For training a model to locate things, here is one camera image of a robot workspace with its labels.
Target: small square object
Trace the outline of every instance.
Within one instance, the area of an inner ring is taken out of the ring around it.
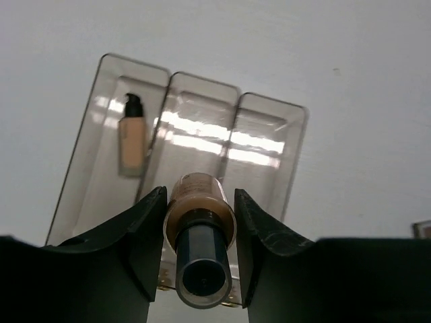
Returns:
[[[414,223],[413,232],[417,239],[431,239],[431,220]]]

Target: bottle lid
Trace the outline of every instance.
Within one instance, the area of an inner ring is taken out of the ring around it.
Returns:
[[[127,93],[127,102],[124,107],[124,117],[142,117],[143,116],[143,105],[141,98],[133,93]]]

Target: clear plastic tray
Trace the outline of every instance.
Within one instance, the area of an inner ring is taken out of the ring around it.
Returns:
[[[142,179],[118,175],[118,121],[124,95],[145,105],[154,136]],[[155,186],[168,192],[184,174],[205,172],[221,183],[233,206],[244,188],[283,221],[306,124],[306,110],[286,102],[243,94],[232,85],[175,73],[114,55],[101,60],[65,179],[49,244],[72,236],[129,208]],[[228,251],[232,292],[240,304],[236,245]],[[174,288],[176,256],[165,243],[159,286]]]

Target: beige foundation bottle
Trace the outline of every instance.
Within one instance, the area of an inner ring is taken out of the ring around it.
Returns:
[[[212,308],[232,288],[226,250],[236,235],[234,213],[213,176],[192,173],[174,186],[164,222],[176,253],[178,296],[194,308]]]
[[[147,152],[147,123],[141,98],[126,94],[125,115],[119,121],[119,174],[141,176]]]

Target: makeup bottle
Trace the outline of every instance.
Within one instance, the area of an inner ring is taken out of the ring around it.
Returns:
[[[170,196],[165,238],[176,253],[178,296],[194,308],[212,308],[232,288],[227,249],[236,235],[234,213],[213,176],[183,176]]]
[[[124,117],[119,121],[119,174],[141,176],[147,152],[147,124],[141,98],[126,94]]]

